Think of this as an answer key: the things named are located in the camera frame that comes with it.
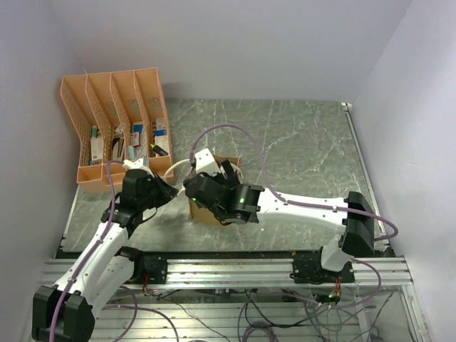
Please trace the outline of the watermelon print canvas bag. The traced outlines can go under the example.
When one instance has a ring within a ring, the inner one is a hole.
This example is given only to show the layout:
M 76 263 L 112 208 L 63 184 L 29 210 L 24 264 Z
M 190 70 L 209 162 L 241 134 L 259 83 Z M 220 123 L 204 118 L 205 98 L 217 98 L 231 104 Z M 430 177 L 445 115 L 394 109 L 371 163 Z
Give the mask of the watermelon print canvas bag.
M 240 157 L 214 155 L 214 159 L 216 160 L 218 165 L 221 165 L 221 162 L 223 160 L 230 161 L 230 164 L 231 164 L 232 168 L 234 169 L 234 171 L 238 177 L 238 180 L 239 181 L 244 180 L 244 176 L 240 169 L 240 164 L 241 164 Z M 176 162 L 172 166 L 170 166 L 164 174 L 164 178 L 167 179 L 166 183 L 169 185 L 171 184 L 171 180 L 170 180 L 171 173 L 175 170 L 176 167 L 188 164 L 189 162 L 190 161 L 188 159 L 183 159 L 183 160 Z M 191 220 L 199 222 L 199 223 L 203 223 L 203 224 L 208 224 L 208 225 L 211 225 L 214 227 L 223 227 L 224 226 L 214 217 L 214 215 L 208 209 L 199 208 L 192 199 L 189 199 L 188 202 L 189 202 L 189 209 L 190 209 L 189 218 Z

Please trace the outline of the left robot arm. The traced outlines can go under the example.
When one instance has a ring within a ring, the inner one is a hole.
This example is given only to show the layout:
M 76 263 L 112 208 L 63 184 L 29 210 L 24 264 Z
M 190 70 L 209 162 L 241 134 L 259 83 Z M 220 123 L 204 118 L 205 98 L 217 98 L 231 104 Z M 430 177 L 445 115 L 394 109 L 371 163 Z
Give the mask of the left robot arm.
M 52 286 L 40 286 L 33 296 L 31 335 L 35 341 L 89 341 L 95 320 L 111 296 L 126 281 L 145 275 L 143 253 L 125 244 L 143 213 L 158 209 L 177 194 L 146 167 L 127 170 L 110 204 L 80 256 Z

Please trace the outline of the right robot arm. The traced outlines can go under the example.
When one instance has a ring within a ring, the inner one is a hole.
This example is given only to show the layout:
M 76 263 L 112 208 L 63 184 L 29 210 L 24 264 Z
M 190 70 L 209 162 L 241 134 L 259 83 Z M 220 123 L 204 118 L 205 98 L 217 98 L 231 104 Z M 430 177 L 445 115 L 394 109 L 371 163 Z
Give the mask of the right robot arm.
M 335 282 L 352 258 L 375 254 L 373 212 L 361 193 L 338 198 L 280 194 L 240 182 L 228 161 L 222 167 L 221 172 L 192 172 L 183 182 L 186 197 L 220 224 L 275 220 L 333 232 L 326 245 L 294 259 L 290 277 L 297 284 Z

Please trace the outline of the yellow highlighter marker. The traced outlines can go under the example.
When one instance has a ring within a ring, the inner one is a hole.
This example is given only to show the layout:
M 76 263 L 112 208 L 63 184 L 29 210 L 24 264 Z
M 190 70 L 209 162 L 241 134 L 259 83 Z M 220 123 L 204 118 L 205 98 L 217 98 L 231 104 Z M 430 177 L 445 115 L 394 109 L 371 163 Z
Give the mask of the yellow highlighter marker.
M 150 144 L 151 150 L 158 156 L 168 156 L 169 153 L 159 145 Z

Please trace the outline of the white medicine box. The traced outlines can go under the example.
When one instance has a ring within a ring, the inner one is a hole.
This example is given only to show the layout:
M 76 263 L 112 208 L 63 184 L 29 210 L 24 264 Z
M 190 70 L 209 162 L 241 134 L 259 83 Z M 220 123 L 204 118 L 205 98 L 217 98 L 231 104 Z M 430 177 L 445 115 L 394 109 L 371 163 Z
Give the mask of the white medicine box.
M 99 165 L 103 162 L 103 138 L 96 137 L 90 139 L 90 163 Z

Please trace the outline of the orange plastic file organizer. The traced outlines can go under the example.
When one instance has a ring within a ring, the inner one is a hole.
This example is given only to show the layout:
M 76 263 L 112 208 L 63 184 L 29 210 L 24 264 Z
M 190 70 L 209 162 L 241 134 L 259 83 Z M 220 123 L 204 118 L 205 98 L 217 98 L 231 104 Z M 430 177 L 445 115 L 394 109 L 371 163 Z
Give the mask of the orange plastic file organizer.
M 108 177 L 120 189 L 125 169 L 108 161 L 121 152 L 128 156 L 128 146 L 136 126 L 146 143 L 143 156 L 150 169 L 164 177 L 173 164 L 170 121 L 157 68 L 65 76 L 61 98 L 80 140 L 76 182 L 87 193 L 107 192 Z M 103 162 L 90 163 L 90 139 L 103 138 Z M 156 155 L 150 144 L 165 149 L 168 156 Z

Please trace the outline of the aluminium mounting rail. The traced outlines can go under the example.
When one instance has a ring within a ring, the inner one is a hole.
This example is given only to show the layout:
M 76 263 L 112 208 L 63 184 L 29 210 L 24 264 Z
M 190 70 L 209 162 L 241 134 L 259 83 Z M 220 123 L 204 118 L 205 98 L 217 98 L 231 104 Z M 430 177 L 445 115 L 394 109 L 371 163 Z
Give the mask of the aluminium mounting rail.
M 342 284 L 354 286 L 407 286 L 413 284 L 406 260 L 367 258 L 350 263 L 341 275 Z M 312 285 L 300 276 L 291 259 L 170 259 L 151 289 L 223 289 L 297 287 Z

